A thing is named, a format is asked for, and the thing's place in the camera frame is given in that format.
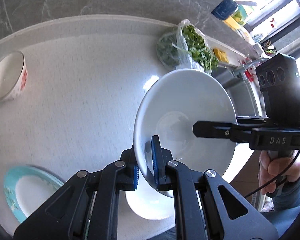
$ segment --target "human hand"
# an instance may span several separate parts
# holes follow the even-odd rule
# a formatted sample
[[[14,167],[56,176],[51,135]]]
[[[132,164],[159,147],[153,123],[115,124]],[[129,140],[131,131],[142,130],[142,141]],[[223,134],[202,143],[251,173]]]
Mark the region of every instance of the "human hand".
[[[278,158],[273,161],[270,160],[267,151],[261,151],[259,157],[260,171],[258,174],[259,187],[267,183],[269,180],[277,176],[281,171],[283,171],[296,156],[298,151],[294,151],[293,155],[288,158]],[[296,159],[295,163],[283,174],[287,176],[289,182],[295,182],[300,177],[300,154]],[[268,186],[261,190],[261,194],[264,195],[267,192],[273,193],[275,191],[275,181],[270,183]]]

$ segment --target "black cable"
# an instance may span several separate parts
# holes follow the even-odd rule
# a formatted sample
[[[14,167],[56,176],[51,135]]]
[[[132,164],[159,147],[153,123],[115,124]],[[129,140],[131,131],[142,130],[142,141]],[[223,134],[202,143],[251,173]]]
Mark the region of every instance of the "black cable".
[[[277,178],[281,177],[295,163],[295,161],[298,158],[299,154],[300,154],[300,150],[297,152],[297,154],[293,158],[292,162],[283,171],[281,171],[277,176],[275,176],[273,179],[269,180],[267,183],[263,184],[261,187],[258,187],[256,190],[250,192],[248,195],[245,195],[244,198],[250,197],[251,195],[258,192],[259,190],[263,189],[264,187],[266,187],[269,184],[271,184],[272,182],[274,182]]]

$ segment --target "gray marble backsplash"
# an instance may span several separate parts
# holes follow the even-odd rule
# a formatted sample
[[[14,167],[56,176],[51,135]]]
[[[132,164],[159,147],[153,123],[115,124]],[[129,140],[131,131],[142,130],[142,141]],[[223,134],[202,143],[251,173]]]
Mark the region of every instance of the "gray marble backsplash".
[[[25,27],[62,17],[119,14],[174,24],[187,18],[211,36],[244,54],[253,48],[210,12],[222,0],[0,0],[0,39]]]

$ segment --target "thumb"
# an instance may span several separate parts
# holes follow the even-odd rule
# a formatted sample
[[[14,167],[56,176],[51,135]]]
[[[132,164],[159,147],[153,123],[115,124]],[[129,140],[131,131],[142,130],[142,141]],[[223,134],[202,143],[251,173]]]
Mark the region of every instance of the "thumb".
[[[272,176],[277,176],[283,171],[294,159],[298,151],[295,151],[291,157],[279,158],[271,161],[268,167],[268,173]],[[289,182],[295,182],[300,177],[300,154],[294,164],[283,174],[287,176]]]

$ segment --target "person's arm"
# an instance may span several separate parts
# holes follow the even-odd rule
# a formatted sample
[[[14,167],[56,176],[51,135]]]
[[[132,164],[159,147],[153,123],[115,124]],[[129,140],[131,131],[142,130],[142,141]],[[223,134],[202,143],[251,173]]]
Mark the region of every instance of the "person's arm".
[[[266,151],[262,151],[260,154],[260,172],[258,174],[259,185],[263,185],[276,175],[278,175],[283,169],[285,169],[295,157],[297,151],[289,158],[279,158],[273,161]],[[274,197],[274,209],[284,210],[293,207],[300,206],[300,154],[295,163],[284,174],[287,176],[287,182],[285,183],[281,195]],[[261,190],[264,195],[267,192],[275,191],[275,182],[271,183],[267,187]]]
[[[282,193],[273,198],[274,209],[284,210],[300,206],[300,177],[295,182],[286,182]]]

